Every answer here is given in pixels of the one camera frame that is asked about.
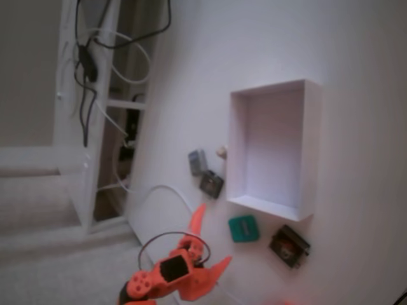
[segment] small black box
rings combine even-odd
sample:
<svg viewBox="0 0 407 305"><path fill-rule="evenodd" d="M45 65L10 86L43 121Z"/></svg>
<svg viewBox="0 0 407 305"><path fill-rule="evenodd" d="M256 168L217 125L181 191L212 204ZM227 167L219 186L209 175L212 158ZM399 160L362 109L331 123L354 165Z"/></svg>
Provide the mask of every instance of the small black box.
<svg viewBox="0 0 407 305"><path fill-rule="evenodd" d="M290 268L299 266L303 254L308 255L310 244L300 235L285 225L275 236L269 246Z"/></svg>
<svg viewBox="0 0 407 305"><path fill-rule="evenodd" d="M207 170L202 175L199 188L210 197L217 199L222 190L223 179L216 175L213 171Z"/></svg>

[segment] power adapter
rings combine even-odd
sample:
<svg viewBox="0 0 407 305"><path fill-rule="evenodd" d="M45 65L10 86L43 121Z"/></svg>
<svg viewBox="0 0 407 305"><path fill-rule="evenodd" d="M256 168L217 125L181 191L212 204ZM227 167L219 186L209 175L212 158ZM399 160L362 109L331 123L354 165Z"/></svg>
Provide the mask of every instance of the power adapter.
<svg viewBox="0 0 407 305"><path fill-rule="evenodd" d="M83 67L83 71L85 73L85 76L88 78L89 82L91 83L96 82L97 80L96 64L86 46L79 45L79 61Z"/></svg>

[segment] gray wall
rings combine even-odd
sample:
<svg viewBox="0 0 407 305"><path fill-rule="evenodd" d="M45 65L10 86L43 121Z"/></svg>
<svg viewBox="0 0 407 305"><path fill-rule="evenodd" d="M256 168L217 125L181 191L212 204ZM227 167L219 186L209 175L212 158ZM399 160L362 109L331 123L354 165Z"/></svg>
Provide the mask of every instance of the gray wall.
<svg viewBox="0 0 407 305"><path fill-rule="evenodd" d="M52 144L60 9L0 2L0 147Z"/></svg>

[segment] robotic arm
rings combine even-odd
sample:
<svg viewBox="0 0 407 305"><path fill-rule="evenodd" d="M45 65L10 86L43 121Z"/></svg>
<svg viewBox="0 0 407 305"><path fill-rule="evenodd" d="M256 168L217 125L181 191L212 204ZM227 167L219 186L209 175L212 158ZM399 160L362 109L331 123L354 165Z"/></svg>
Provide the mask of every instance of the robotic arm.
<svg viewBox="0 0 407 305"><path fill-rule="evenodd" d="M151 271L140 270L133 274L120 292L118 305L156 305L154 299L176 290L182 300L195 301L214 288L231 256L209 269L204 267L209 257L202 261L206 244L199 235L205 209L203 204L195 211L189 226L191 234L184 233L185 236L168 257L158 261Z"/></svg>

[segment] baseboard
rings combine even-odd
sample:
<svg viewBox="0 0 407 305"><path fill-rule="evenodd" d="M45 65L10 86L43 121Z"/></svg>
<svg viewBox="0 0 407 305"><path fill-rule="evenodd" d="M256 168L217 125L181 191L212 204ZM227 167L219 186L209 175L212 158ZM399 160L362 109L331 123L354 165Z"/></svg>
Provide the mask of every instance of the baseboard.
<svg viewBox="0 0 407 305"><path fill-rule="evenodd" d="M0 147L0 177L58 175L52 146Z"/></svg>

